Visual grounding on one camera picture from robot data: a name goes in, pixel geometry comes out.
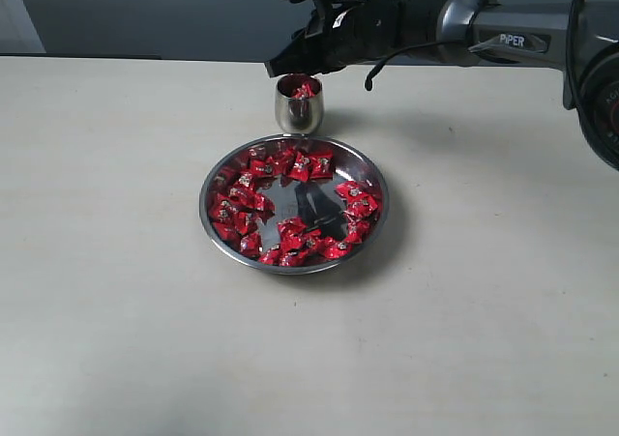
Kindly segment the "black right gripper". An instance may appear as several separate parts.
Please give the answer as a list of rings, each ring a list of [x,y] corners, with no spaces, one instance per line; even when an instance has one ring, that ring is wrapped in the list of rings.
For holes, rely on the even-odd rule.
[[[335,5],[310,24],[277,56],[264,63],[269,77],[293,73],[336,73],[349,65],[378,60],[400,42],[400,0],[362,0]]]

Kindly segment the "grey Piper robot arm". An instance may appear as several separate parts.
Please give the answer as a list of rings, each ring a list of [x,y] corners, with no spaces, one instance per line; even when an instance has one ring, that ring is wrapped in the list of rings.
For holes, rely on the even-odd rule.
[[[593,152],[618,166],[618,6],[502,5],[497,0],[312,0],[309,23],[265,64],[276,77],[373,63],[365,87],[396,56],[473,67],[482,61],[561,72]]]

